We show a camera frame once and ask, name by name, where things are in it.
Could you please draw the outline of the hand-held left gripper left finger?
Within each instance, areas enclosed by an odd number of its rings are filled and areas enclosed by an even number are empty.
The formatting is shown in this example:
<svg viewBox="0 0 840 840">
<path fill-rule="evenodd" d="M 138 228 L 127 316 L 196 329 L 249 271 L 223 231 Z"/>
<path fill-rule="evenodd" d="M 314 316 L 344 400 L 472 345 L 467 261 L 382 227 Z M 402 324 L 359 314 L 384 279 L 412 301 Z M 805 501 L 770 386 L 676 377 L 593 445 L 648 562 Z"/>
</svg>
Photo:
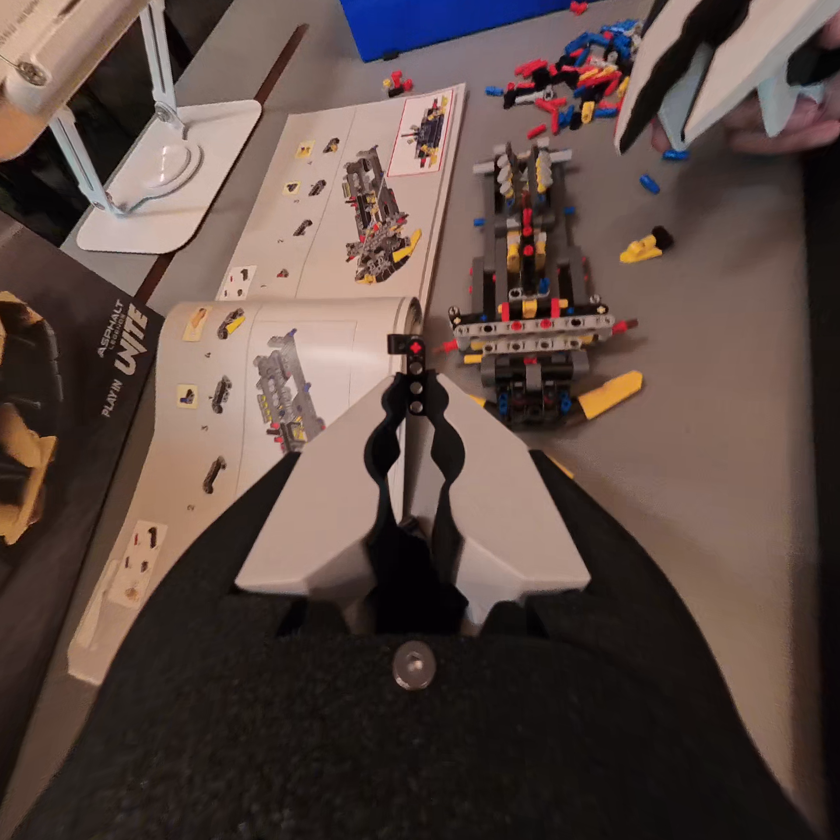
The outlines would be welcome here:
<svg viewBox="0 0 840 840">
<path fill-rule="evenodd" d="M 385 420 L 387 376 L 306 444 L 235 583 L 245 592 L 302 595 L 345 611 L 374 586 L 364 540 L 380 488 L 364 448 Z"/>
</svg>

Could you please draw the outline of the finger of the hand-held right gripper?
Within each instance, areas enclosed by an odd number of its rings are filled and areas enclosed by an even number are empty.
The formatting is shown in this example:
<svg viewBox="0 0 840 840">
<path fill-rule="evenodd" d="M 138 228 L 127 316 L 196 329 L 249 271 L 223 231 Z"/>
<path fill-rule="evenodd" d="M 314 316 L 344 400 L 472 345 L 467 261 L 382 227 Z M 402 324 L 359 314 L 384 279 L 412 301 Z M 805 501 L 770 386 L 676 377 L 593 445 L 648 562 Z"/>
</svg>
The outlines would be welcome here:
<svg viewBox="0 0 840 840">
<path fill-rule="evenodd" d="M 718 49 L 744 23 L 749 1 L 657 1 L 644 22 L 614 132 L 626 153 L 677 89 L 675 134 L 683 131 Z"/>
<path fill-rule="evenodd" d="M 751 2 L 720 46 L 699 46 L 668 90 L 658 121 L 674 151 L 686 151 L 740 102 L 756 95 L 764 131 L 779 135 L 800 97 L 824 98 L 817 69 L 827 52 L 818 35 L 838 14 L 838 1 Z"/>
</svg>

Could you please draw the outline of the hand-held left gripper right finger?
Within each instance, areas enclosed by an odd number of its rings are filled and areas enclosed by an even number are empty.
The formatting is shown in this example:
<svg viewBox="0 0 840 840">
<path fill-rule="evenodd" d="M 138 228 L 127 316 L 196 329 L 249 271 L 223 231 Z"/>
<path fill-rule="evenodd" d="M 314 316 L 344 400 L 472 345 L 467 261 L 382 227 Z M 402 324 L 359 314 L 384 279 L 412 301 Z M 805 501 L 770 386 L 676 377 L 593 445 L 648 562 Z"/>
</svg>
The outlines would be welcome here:
<svg viewBox="0 0 840 840">
<path fill-rule="evenodd" d="M 465 620 L 485 622 L 500 602 L 583 590 L 581 553 L 529 448 L 445 374 L 428 398 L 431 456 L 444 478 L 434 524 L 455 529 L 435 549 L 467 601 Z"/>
</svg>

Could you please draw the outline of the pile of red blue lego pieces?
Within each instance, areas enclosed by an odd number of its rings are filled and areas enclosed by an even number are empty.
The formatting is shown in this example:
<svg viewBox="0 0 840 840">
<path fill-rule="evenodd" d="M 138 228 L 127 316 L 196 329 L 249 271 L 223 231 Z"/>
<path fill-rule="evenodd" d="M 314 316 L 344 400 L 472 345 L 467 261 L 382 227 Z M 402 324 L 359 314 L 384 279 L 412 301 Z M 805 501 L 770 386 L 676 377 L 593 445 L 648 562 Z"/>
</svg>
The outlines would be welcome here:
<svg viewBox="0 0 840 840">
<path fill-rule="evenodd" d="M 540 122 L 529 140 L 546 140 L 565 130 L 619 115 L 629 88 L 644 22 L 625 18 L 572 39 L 554 62 L 533 59 L 514 70 L 505 87 L 487 86 L 504 110 L 534 107 Z"/>
</svg>

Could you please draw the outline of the black lego beam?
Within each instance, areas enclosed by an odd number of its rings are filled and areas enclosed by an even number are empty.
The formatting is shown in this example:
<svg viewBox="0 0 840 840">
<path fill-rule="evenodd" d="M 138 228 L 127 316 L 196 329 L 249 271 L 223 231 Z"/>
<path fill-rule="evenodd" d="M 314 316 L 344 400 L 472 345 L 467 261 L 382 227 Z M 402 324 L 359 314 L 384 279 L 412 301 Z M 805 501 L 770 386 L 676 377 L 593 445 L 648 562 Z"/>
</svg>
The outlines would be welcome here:
<svg viewBox="0 0 840 840">
<path fill-rule="evenodd" d="M 405 409 L 406 414 L 413 417 L 426 415 L 426 383 L 427 383 L 427 352 L 424 356 L 408 354 L 407 345 L 418 338 L 425 344 L 424 339 L 413 333 L 390 333 L 386 337 L 386 348 L 389 355 L 399 359 L 400 370 L 395 374 L 398 405 Z"/>
</svg>

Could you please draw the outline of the yellow black lego piece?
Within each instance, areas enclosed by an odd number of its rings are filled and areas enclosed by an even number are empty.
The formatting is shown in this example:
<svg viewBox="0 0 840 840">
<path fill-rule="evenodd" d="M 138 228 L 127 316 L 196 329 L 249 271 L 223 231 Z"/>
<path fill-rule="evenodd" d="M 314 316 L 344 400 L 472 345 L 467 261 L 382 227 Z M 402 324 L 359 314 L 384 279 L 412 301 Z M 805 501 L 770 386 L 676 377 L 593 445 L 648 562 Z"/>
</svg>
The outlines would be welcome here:
<svg viewBox="0 0 840 840">
<path fill-rule="evenodd" d="M 650 234 L 631 242 L 619 256 L 621 263 L 634 265 L 662 256 L 675 243 L 672 234 L 663 226 L 655 226 Z"/>
</svg>

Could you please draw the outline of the lego car chassis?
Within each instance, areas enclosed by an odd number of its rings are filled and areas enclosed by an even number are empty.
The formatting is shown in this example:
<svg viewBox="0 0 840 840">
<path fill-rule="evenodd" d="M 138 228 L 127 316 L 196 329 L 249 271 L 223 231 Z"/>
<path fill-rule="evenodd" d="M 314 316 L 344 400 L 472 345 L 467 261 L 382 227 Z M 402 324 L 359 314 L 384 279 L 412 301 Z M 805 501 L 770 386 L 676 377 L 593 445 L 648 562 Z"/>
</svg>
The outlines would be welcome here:
<svg viewBox="0 0 840 840">
<path fill-rule="evenodd" d="M 498 145 L 476 163 L 482 184 L 483 250 L 470 271 L 471 310 L 448 310 L 442 346 L 479 371 L 486 411 L 509 428 L 591 421 L 643 389 L 639 371 L 584 392 L 589 352 L 636 328 L 596 294 L 572 238 L 565 202 L 570 150 L 547 140 L 516 152 Z"/>
</svg>

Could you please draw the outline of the lego set box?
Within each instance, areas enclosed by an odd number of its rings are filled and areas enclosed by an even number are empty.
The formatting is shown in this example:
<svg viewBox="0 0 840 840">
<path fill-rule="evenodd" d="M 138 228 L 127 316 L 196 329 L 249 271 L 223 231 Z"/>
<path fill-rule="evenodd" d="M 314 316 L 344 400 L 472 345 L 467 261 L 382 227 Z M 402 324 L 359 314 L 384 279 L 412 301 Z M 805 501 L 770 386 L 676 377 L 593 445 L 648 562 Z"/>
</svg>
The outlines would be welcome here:
<svg viewBox="0 0 840 840">
<path fill-rule="evenodd" d="M 4 213 L 1 239 L 5 795 L 163 319 Z"/>
</svg>

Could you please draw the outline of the lego instruction booklet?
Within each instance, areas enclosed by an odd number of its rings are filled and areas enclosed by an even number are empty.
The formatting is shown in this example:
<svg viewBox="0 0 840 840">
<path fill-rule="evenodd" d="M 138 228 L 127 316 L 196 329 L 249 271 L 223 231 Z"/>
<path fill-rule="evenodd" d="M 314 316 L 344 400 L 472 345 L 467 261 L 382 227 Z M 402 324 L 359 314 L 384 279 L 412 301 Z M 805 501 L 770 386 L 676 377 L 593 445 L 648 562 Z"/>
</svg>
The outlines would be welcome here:
<svg viewBox="0 0 840 840">
<path fill-rule="evenodd" d="M 427 305 L 466 84 L 287 120 L 213 301 L 168 313 L 154 432 L 67 650 L 100 686 L 155 586 L 281 459 L 394 372 Z"/>
</svg>

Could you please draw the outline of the person's right hand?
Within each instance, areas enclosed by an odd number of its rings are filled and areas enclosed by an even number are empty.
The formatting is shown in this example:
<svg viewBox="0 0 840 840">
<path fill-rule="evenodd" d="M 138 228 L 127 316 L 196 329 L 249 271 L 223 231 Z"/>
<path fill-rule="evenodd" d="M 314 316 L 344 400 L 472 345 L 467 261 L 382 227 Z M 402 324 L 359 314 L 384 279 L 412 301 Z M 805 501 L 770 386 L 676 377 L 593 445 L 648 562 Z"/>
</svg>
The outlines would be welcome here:
<svg viewBox="0 0 840 840">
<path fill-rule="evenodd" d="M 784 129 L 770 137 L 763 127 L 759 100 L 742 101 L 720 122 L 729 148 L 737 154 L 776 156 L 823 148 L 839 136 L 839 76 L 826 81 L 824 99 L 800 97 Z"/>
</svg>

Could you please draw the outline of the blue plastic bin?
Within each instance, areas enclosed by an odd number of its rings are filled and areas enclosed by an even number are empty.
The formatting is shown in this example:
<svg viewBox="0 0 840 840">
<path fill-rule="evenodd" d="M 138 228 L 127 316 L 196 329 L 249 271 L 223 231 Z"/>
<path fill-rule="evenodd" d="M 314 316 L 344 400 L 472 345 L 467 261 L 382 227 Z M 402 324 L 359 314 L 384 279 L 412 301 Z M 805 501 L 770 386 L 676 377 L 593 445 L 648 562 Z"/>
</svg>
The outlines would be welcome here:
<svg viewBox="0 0 840 840">
<path fill-rule="evenodd" d="M 571 1 L 341 1 L 365 62 L 567 10 Z"/>
</svg>

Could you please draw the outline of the white stand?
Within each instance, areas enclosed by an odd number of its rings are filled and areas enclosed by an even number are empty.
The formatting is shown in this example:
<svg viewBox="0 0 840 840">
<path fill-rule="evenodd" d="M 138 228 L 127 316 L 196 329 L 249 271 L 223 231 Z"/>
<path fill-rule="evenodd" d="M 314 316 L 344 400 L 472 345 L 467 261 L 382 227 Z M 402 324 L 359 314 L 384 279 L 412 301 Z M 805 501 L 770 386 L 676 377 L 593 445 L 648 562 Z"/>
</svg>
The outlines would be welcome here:
<svg viewBox="0 0 840 840">
<path fill-rule="evenodd" d="M 89 252 L 161 256 L 186 245 L 204 220 L 261 116 L 255 99 L 180 107 L 164 2 L 140 10 L 154 117 L 106 184 L 67 106 L 49 123 L 91 205 L 77 231 Z"/>
</svg>

